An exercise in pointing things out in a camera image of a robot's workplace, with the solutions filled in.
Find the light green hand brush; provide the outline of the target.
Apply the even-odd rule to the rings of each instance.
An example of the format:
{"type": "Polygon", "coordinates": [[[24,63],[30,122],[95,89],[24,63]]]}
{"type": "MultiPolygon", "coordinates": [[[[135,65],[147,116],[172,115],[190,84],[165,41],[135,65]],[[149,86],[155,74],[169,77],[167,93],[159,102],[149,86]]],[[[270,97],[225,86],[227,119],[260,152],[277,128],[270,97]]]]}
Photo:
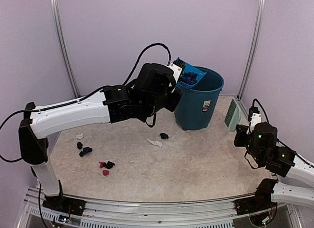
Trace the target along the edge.
{"type": "Polygon", "coordinates": [[[224,123],[227,126],[229,132],[236,131],[236,126],[240,123],[241,120],[241,110],[237,102],[232,99],[224,119],[224,123]]]}

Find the blue plastic dustpan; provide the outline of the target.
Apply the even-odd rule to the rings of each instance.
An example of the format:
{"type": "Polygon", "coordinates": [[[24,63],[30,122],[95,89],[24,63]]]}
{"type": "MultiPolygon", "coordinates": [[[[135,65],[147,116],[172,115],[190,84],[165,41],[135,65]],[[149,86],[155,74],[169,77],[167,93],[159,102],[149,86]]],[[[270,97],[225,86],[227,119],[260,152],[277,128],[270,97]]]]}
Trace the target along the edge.
{"type": "Polygon", "coordinates": [[[178,87],[182,85],[187,89],[191,89],[206,75],[205,72],[181,60],[179,57],[172,63],[180,68],[183,68],[183,71],[177,81],[178,87]]]}

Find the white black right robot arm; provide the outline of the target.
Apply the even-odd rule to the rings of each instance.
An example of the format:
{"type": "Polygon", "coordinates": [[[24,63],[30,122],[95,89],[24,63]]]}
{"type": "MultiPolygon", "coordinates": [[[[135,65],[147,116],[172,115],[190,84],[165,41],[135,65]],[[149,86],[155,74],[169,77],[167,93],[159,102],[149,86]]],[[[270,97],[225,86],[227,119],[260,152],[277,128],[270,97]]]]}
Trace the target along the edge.
{"type": "Polygon", "coordinates": [[[234,145],[246,148],[258,168],[301,181],[307,188],[291,186],[277,179],[265,178],[255,194],[236,200],[238,214],[261,211],[277,203],[289,203],[305,207],[314,206],[314,165],[286,145],[278,146],[277,128],[267,122],[258,123],[253,129],[237,125],[234,145]]]}

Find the dark blue scrap centre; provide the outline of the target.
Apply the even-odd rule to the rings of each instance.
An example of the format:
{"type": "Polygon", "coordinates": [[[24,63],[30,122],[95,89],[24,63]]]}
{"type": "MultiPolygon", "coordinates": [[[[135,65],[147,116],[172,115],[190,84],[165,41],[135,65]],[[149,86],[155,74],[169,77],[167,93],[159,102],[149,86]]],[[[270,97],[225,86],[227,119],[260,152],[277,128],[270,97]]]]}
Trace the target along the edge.
{"type": "Polygon", "coordinates": [[[183,73],[182,82],[187,84],[187,85],[195,85],[198,81],[197,80],[198,75],[199,74],[194,73],[194,72],[183,73]]]}

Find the teal plastic trash bin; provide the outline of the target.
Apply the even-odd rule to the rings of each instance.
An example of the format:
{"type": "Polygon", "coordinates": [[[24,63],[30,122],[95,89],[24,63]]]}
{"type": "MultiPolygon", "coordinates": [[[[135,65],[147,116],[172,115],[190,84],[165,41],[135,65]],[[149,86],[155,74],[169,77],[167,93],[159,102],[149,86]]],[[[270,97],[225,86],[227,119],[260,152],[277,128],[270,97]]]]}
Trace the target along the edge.
{"type": "Polygon", "coordinates": [[[208,126],[224,86],[219,73],[205,67],[195,68],[203,73],[203,77],[193,87],[188,88],[182,82],[177,85],[182,97],[174,114],[176,123],[183,130],[200,130],[208,126]]]}

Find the dark blue scrap near bin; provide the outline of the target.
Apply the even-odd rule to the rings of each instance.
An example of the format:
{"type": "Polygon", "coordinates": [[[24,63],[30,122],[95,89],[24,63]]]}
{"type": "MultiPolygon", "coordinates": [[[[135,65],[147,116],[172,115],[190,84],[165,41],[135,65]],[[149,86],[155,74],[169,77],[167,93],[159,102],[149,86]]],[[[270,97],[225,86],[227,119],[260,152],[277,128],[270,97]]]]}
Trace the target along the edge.
{"type": "Polygon", "coordinates": [[[161,139],[163,139],[163,140],[169,139],[169,136],[166,133],[162,132],[159,135],[160,135],[161,139]]]}

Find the white paper scrap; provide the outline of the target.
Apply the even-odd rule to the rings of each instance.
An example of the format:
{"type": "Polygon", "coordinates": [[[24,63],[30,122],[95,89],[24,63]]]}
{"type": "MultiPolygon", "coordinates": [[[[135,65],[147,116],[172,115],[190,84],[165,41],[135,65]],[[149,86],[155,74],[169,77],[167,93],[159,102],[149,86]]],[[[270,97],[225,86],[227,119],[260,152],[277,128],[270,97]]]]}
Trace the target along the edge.
{"type": "Polygon", "coordinates": [[[153,146],[157,146],[159,148],[162,148],[162,143],[160,141],[153,141],[150,139],[146,139],[146,141],[153,146]]]}

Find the white scrap far left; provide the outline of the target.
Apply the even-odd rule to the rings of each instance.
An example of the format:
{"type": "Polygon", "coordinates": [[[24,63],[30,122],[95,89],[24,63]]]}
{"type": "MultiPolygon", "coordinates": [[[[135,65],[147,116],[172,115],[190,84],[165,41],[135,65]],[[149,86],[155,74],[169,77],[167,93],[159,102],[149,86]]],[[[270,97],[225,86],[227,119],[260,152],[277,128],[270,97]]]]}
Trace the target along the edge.
{"type": "Polygon", "coordinates": [[[78,140],[81,140],[83,138],[84,138],[84,134],[83,133],[76,135],[76,139],[78,139],[78,140]]]}

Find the black scrap by pink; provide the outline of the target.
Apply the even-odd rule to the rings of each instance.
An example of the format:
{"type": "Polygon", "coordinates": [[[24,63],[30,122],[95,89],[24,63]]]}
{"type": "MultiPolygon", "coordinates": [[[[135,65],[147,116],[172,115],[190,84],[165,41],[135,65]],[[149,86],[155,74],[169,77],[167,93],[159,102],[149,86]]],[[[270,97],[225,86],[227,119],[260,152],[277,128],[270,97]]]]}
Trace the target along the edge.
{"type": "Polygon", "coordinates": [[[104,168],[106,169],[111,169],[115,166],[115,163],[111,162],[111,161],[108,161],[108,162],[105,162],[104,163],[104,168]]]}

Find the dark blue scrap far left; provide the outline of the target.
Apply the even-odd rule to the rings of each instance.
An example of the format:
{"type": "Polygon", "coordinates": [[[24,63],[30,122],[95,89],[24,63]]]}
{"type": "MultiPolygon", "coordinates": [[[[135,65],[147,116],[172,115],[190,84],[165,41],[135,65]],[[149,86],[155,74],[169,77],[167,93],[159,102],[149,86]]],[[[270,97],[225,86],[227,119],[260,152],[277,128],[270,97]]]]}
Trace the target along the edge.
{"type": "Polygon", "coordinates": [[[81,150],[81,152],[79,153],[79,156],[80,156],[80,157],[84,157],[85,155],[91,153],[92,151],[93,151],[92,148],[90,148],[90,147],[84,147],[84,148],[81,150]]]}

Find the black scrap far left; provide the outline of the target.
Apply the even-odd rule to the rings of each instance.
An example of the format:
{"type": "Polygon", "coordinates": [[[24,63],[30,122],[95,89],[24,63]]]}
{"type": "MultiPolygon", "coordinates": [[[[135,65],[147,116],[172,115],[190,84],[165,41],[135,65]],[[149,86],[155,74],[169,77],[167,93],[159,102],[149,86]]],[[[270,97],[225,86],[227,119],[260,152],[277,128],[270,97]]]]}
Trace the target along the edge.
{"type": "Polygon", "coordinates": [[[81,142],[77,142],[77,148],[81,150],[83,148],[83,144],[81,142]]]}

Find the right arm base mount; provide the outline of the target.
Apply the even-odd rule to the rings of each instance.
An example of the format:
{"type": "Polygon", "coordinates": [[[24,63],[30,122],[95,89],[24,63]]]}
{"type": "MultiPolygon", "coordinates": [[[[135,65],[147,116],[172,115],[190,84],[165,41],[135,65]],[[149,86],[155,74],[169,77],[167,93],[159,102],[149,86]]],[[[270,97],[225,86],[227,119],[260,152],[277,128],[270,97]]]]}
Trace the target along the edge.
{"type": "Polygon", "coordinates": [[[276,202],[271,200],[274,192],[274,186],[278,183],[275,179],[263,179],[257,187],[253,196],[235,200],[235,208],[237,215],[244,215],[270,209],[277,206],[276,202]]]}

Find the right aluminium frame post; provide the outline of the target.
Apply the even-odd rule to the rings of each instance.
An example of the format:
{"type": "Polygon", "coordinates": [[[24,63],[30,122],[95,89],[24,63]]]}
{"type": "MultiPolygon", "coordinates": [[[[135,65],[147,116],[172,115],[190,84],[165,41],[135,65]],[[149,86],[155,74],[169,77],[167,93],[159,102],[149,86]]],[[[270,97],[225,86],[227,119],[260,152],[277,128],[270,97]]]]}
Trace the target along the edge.
{"type": "Polygon", "coordinates": [[[266,0],[258,0],[257,13],[256,13],[256,18],[255,18],[255,24],[254,24],[250,49],[249,49],[249,53],[248,53],[248,58],[246,61],[244,75],[243,75],[243,78],[241,81],[241,85],[240,85],[240,88],[239,88],[239,91],[237,94],[237,99],[239,101],[242,101],[242,99],[243,99],[244,92],[245,92],[245,89],[246,89],[246,86],[247,86],[247,83],[249,80],[250,72],[252,69],[254,57],[256,54],[256,50],[258,47],[258,41],[259,41],[260,31],[261,31],[261,27],[262,27],[265,3],[266,3],[266,0]]]}

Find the left aluminium frame post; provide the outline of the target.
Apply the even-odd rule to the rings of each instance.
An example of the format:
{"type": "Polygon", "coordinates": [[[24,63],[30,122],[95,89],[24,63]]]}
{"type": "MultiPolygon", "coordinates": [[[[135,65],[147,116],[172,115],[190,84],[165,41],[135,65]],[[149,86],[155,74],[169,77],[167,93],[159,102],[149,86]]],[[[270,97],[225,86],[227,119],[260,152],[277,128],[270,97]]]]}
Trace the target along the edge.
{"type": "Polygon", "coordinates": [[[51,8],[52,8],[52,17],[54,20],[54,26],[57,34],[57,39],[59,43],[59,48],[60,48],[60,53],[61,57],[63,59],[63,63],[65,66],[66,74],[70,83],[71,90],[73,92],[73,95],[78,98],[80,96],[79,90],[77,87],[77,83],[74,77],[74,73],[72,71],[67,47],[66,47],[66,42],[63,34],[63,29],[62,29],[62,22],[61,22],[61,16],[59,12],[59,7],[58,7],[58,0],[50,0],[51,8]]]}

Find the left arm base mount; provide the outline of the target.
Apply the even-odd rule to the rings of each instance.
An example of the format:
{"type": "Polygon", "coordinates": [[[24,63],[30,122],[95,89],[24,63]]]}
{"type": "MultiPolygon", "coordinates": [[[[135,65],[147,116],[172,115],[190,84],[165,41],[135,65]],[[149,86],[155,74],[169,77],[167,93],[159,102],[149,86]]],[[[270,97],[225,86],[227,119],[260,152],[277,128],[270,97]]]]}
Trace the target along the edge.
{"type": "Polygon", "coordinates": [[[86,201],[66,197],[60,189],[57,196],[46,196],[43,201],[43,207],[54,211],[67,213],[68,215],[82,216],[85,209],[86,201]]]}

